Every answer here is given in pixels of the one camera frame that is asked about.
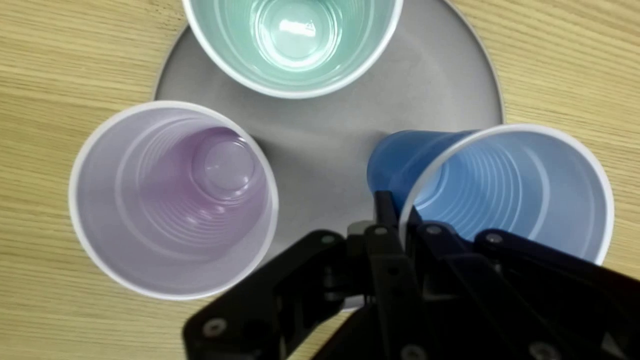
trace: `wooden table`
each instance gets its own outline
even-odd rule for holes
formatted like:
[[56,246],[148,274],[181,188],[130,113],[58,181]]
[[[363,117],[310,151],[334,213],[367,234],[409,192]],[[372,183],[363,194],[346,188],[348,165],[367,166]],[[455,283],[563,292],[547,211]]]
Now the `wooden table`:
[[[640,2],[458,0],[496,66],[508,122],[563,128],[617,194],[607,267],[640,278]],[[182,359],[199,304],[136,296],[84,256],[71,166],[113,113],[151,100],[178,0],[0,2],[0,359]],[[322,342],[325,326],[297,356]]]

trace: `white plastic cup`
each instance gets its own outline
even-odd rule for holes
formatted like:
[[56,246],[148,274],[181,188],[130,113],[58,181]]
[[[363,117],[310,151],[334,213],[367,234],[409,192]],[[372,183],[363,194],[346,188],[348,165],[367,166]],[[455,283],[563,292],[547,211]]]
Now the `white plastic cup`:
[[597,156],[545,127],[478,132],[396,132],[369,165],[372,192],[393,192],[400,239],[412,209],[462,239],[500,228],[602,265],[615,231],[615,194]]
[[68,202],[94,265],[163,301],[241,283],[279,222],[277,181],[258,144],[186,103],[141,105],[97,128],[73,168]]

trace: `pink plastic cup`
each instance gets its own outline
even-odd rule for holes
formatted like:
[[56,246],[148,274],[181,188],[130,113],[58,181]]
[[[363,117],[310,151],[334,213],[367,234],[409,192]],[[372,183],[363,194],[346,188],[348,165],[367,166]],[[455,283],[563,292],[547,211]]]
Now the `pink plastic cup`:
[[279,188],[258,144],[222,114],[151,103],[105,122],[71,178],[71,219],[94,265],[163,301],[220,294],[266,256]]

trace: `gray circular tray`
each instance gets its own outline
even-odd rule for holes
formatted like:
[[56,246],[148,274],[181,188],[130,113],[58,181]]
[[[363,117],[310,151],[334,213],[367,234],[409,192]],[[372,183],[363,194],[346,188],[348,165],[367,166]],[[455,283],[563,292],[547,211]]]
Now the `gray circular tray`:
[[281,188],[277,256],[316,228],[346,232],[372,221],[367,162],[391,132],[475,131],[503,122],[492,66],[468,25],[442,0],[407,0],[382,59],[352,86],[313,100],[279,100],[243,89],[199,47],[178,39],[156,100],[210,106],[264,148]]

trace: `green plastic cup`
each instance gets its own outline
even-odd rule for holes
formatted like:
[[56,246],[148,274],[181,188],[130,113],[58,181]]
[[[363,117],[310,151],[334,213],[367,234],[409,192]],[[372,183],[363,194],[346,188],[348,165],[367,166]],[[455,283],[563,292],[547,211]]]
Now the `green plastic cup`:
[[314,98],[363,76],[385,52],[405,0],[185,0],[206,55],[241,84]]

